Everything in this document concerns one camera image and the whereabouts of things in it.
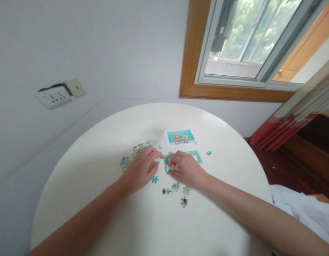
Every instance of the table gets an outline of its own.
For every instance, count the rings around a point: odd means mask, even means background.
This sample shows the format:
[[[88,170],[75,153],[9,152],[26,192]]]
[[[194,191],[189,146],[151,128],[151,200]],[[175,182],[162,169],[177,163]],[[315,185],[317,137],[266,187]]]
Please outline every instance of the table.
[[[164,131],[191,129],[196,145],[167,149]],[[201,109],[153,103],[118,112],[93,126],[64,154],[42,192],[33,224],[34,248],[122,174],[121,158],[151,141],[168,154],[198,150],[202,167],[217,178],[271,202],[260,162],[227,123]],[[182,189],[162,195],[175,182],[160,161],[157,183],[123,201],[89,255],[271,255],[271,250],[222,205],[197,190],[180,205]]]

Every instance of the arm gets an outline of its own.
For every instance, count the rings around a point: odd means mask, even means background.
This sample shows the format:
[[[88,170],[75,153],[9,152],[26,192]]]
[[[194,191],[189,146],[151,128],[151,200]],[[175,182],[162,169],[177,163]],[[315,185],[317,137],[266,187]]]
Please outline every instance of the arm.
[[[127,196],[144,187],[158,170],[163,154],[154,147],[143,148],[128,169],[114,184],[69,219],[64,225],[35,247],[29,255],[82,255],[101,233],[112,211]]]
[[[195,159],[177,151],[169,174],[190,187],[216,198],[233,211],[254,233],[284,255],[329,255],[329,244],[281,209],[206,173]]]

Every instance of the power socket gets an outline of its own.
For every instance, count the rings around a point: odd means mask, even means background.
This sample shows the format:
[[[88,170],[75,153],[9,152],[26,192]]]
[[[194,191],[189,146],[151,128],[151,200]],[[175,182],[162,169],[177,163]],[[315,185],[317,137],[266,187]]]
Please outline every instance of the power socket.
[[[63,86],[36,92],[35,96],[48,109],[54,109],[72,101],[71,96]]]
[[[71,91],[73,94],[73,97],[79,98],[80,96],[83,96],[86,94],[83,86],[79,82],[78,78],[74,78],[71,80],[65,81],[65,84],[67,85],[67,88]]]

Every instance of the green foliage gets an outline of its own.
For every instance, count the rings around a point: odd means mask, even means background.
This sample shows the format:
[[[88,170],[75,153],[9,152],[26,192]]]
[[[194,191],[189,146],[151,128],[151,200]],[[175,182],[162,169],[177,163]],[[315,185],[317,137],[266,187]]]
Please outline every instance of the green foliage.
[[[263,2],[264,0],[239,0],[230,38],[225,41],[221,52],[222,59],[239,59]],[[244,61],[250,61],[253,53],[251,62],[265,62],[300,2],[301,0],[270,1],[245,53]]]

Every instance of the spongebob picture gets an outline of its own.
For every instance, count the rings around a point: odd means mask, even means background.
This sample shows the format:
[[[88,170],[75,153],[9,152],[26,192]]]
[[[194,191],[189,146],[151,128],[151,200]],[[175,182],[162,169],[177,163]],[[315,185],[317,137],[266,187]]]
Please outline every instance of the spongebob picture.
[[[196,144],[194,136],[190,130],[164,132],[164,134],[168,148],[178,148]]]

